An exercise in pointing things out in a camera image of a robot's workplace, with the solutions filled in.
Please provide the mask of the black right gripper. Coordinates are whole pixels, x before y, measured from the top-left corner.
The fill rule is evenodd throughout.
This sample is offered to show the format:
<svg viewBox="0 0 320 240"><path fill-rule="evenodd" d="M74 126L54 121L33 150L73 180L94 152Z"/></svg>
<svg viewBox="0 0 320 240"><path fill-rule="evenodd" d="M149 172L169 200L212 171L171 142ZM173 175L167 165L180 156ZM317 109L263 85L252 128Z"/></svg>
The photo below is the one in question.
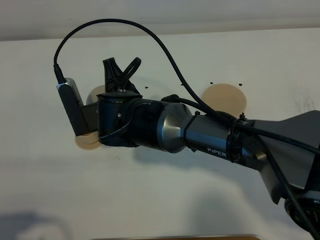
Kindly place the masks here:
<svg viewBox="0 0 320 240"><path fill-rule="evenodd" d="M111 147L160 149L158 121L165 103L143 99L132 83L117 88L122 70L114 57L102 61L105 92L97 95L98 140Z"/></svg>

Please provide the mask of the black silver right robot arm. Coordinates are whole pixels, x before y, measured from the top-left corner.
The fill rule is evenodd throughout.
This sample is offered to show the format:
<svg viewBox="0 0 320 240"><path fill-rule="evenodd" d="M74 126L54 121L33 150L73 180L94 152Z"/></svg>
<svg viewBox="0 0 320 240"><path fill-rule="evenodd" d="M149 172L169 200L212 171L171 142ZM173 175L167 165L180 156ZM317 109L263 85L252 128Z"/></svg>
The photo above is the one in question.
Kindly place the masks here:
<svg viewBox="0 0 320 240"><path fill-rule="evenodd" d="M173 94L144 99L130 82L141 64L121 70L103 61L105 91L97 97L98 139L106 146L144 146L168 153L185 148L256 170L274 203L320 237L320 113L282 121L249 120Z"/></svg>

